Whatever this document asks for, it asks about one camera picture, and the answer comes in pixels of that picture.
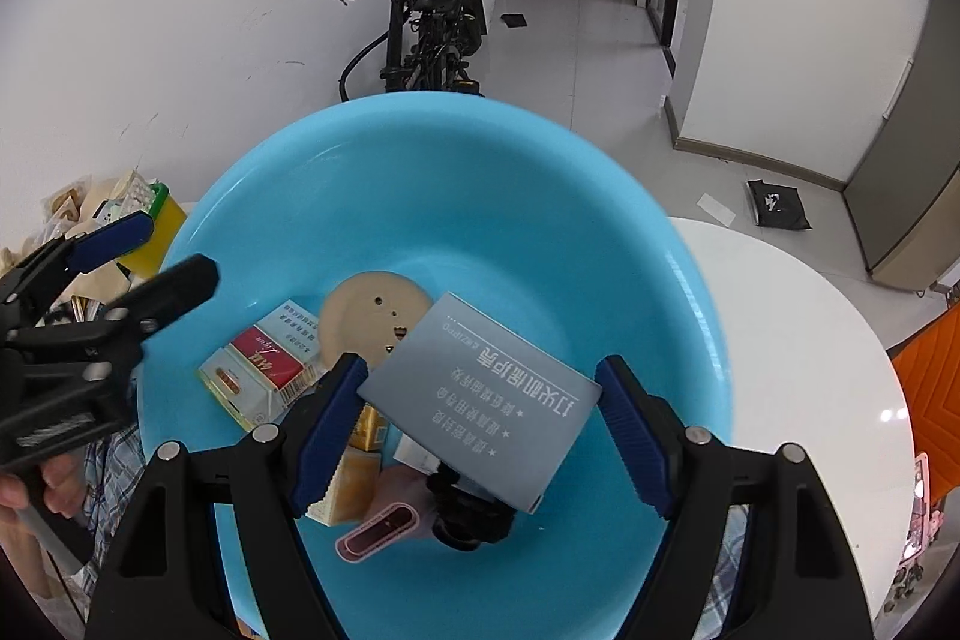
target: beige disc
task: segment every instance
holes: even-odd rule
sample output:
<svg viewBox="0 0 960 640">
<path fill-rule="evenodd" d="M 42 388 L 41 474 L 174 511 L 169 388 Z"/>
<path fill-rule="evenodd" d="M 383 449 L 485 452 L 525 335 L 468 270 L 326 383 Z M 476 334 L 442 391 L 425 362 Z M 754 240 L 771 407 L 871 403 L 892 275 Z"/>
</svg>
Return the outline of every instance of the beige disc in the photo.
<svg viewBox="0 0 960 640">
<path fill-rule="evenodd" d="M 356 353 L 373 369 L 430 309 L 430 297 L 392 272 L 361 272 L 330 292 L 320 309 L 320 358 L 332 367 Z"/>
</svg>

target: gray box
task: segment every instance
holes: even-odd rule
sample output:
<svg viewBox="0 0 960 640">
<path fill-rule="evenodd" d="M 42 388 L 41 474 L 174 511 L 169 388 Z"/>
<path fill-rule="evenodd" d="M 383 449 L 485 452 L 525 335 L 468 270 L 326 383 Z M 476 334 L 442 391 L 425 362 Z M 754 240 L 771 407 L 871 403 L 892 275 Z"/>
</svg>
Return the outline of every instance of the gray box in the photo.
<svg viewBox="0 0 960 640">
<path fill-rule="evenodd" d="M 464 477 L 533 512 L 600 386 L 445 293 L 359 393 Z"/>
</svg>

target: blue gripper pad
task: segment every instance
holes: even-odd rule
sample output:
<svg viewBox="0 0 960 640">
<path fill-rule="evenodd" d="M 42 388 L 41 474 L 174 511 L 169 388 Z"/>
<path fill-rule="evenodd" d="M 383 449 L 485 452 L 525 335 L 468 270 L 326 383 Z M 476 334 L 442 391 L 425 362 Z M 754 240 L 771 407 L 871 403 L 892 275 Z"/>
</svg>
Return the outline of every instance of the blue gripper pad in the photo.
<svg viewBox="0 0 960 640">
<path fill-rule="evenodd" d="M 153 234 L 154 219 L 145 212 L 132 213 L 77 239 L 67 259 L 67 268 L 74 273 L 92 272 L 146 244 Z"/>
<path fill-rule="evenodd" d="M 659 516 L 668 518 L 678 500 L 683 455 L 678 432 L 661 415 L 659 400 L 642 389 L 621 357 L 602 360 L 593 379 L 602 386 L 597 405 L 637 496 Z"/>
<path fill-rule="evenodd" d="M 296 459 L 296 480 L 289 496 L 296 516 L 323 499 L 363 410 L 364 401 L 357 396 L 357 389 L 366 379 L 366 362 L 344 356 L 320 378 L 318 389 L 310 397 L 323 408 Z"/>
</svg>

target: yellow container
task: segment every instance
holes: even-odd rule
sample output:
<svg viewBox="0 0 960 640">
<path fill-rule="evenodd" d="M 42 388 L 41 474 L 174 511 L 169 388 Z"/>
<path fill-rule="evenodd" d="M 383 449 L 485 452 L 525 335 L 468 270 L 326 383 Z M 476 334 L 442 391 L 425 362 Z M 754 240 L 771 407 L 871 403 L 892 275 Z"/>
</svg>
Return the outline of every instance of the yellow container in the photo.
<svg viewBox="0 0 960 640">
<path fill-rule="evenodd" d="M 154 204 L 150 208 L 150 217 L 154 219 L 154 234 L 149 242 L 141 244 L 133 253 L 117 259 L 133 274 L 145 280 L 160 271 L 160 265 L 174 241 L 176 232 L 186 220 L 186 213 L 170 196 L 170 190 L 163 183 L 155 183 L 150 187 L 155 193 Z"/>
</svg>

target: red and white box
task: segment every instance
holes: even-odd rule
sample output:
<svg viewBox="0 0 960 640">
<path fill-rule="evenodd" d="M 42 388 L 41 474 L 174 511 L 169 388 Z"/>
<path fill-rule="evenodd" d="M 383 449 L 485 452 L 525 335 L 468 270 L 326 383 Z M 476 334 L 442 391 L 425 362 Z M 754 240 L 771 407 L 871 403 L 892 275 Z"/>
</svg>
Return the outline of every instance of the red and white box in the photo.
<svg viewBox="0 0 960 640">
<path fill-rule="evenodd" d="M 280 417 L 323 372 L 317 319 L 287 300 L 218 348 L 197 374 L 250 432 Z"/>
</svg>

